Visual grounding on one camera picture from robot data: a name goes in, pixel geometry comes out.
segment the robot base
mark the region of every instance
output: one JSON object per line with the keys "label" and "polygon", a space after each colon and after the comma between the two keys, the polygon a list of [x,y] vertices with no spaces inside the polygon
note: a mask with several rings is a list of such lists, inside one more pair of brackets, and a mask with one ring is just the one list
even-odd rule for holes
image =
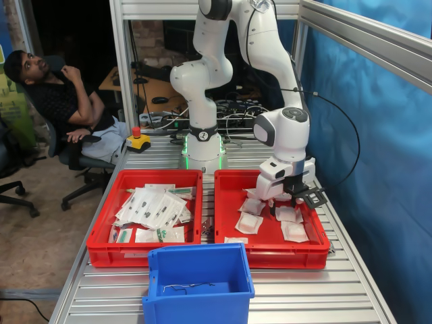
{"label": "robot base", "polygon": [[219,134],[210,140],[200,142],[188,134],[179,163],[180,169],[202,170],[205,174],[214,174],[216,170],[227,168],[227,156]]}
{"label": "robot base", "polygon": [[210,161],[197,161],[184,155],[180,157],[179,169],[201,170],[203,174],[212,175],[217,170],[227,168],[228,158],[225,154]]}

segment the desk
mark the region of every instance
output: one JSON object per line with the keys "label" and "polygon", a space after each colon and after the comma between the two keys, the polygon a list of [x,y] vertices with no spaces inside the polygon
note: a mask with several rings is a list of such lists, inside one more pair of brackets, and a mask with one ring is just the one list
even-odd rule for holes
{"label": "desk", "polygon": [[[117,174],[124,169],[177,169],[182,148],[169,136],[152,137],[151,148],[136,154],[124,151],[90,225],[50,324],[144,323],[142,297],[149,286],[146,267],[95,268],[86,239],[102,209]],[[257,140],[242,148],[227,144],[229,169],[257,169],[273,149]],[[314,180],[311,186],[320,186]],[[202,221],[213,223],[214,177],[203,176]],[[330,201],[316,208],[335,253],[322,270],[251,269],[255,298],[250,300],[250,324],[266,323],[380,323],[396,324],[383,296]],[[203,236],[203,243],[211,243]]]}
{"label": "desk", "polygon": [[[119,102],[119,96],[118,93],[122,91],[121,86],[115,86],[113,84],[113,75],[118,72],[118,68],[114,67],[111,72],[109,72],[108,76],[103,80],[101,85],[99,86],[99,90],[111,90],[114,91],[115,95],[115,101]],[[131,79],[132,83],[133,80],[136,78],[135,75],[135,69],[131,69]],[[146,89],[147,94],[147,105],[150,112],[154,111],[171,111],[178,105],[183,105],[183,108],[186,107],[186,100],[184,100],[183,97],[176,97],[170,99],[167,103],[161,103],[161,104],[154,104],[151,102],[151,99],[154,97],[174,97],[180,95],[177,91],[175,91],[169,82],[160,81],[157,79],[147,78],[144,79],[148,80],[148,83],[144,85]],[[142,91],[142,87],[140,84],[133,84],[134,86],[134,93],[135,95],[138,94],[138,86],[140,86],[140,98],[142,99],[142,102],[144,102],[144,92]]]}

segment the man's hand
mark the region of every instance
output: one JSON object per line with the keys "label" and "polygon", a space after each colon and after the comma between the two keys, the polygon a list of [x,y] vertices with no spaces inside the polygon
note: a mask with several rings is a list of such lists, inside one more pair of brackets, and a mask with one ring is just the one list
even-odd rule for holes
{"label": "man's hand", "polygon": [[61,71],[69,81],[73,83],[81,81],[81,72],[76,67],[65,65]]}
{"label": "man's hand", "polygon": [[85,128],[81,128],[79,130],[74,130],[73,132],[66,133],[68,135],[67,141],[70,142],[72,140],[73,143],[77,143],[79,140],[86,135],[90,135],[90,131]]}

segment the blue bin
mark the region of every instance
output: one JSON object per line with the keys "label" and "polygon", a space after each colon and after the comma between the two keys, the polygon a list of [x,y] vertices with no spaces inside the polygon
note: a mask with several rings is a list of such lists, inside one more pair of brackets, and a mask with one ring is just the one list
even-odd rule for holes
{"label": "blue bin", "polygon": [[148,267],[146,324],[247,324],[255,290],[243,243],[158,248]]}

